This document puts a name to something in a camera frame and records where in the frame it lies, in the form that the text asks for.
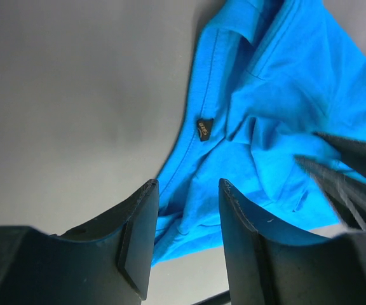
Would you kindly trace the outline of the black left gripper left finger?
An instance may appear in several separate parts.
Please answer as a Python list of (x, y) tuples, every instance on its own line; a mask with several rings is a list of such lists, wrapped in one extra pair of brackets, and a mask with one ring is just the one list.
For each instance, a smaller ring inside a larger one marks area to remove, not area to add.
[(140, 304), (147, 297), (158, 182), (62, 235), (0, 226), (0, 304)]

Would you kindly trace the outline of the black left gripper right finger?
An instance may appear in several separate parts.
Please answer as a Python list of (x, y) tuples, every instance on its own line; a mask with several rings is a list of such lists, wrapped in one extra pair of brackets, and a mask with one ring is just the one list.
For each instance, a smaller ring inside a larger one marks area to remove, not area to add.
[(299, 229), (226, 179), (219, 210), (233, 304), (366, 304), (366, 232)]

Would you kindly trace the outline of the blue t shirt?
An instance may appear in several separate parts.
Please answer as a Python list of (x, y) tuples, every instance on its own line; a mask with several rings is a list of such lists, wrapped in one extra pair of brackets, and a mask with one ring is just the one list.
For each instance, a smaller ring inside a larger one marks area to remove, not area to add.
[(152, 263), (219, 247), (219, 180), (303, 230), (338, 218), (294, 156), (349, 172), (318, 133), (366, 141), (366, 57), (321, 1), (227, 1), (197, 44), (158, 175)]

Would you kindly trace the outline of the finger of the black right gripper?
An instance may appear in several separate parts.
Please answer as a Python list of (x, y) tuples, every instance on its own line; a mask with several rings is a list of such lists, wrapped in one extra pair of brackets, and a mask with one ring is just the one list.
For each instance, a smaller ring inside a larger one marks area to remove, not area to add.
[(315, 133), (341, 155), (341, 161), (366, 178), (366, 142), (327, 133)]
[(317, 183), (340, 221), (366, 231), (366, 184), (311, 158), (296, 156), (297, 164)]

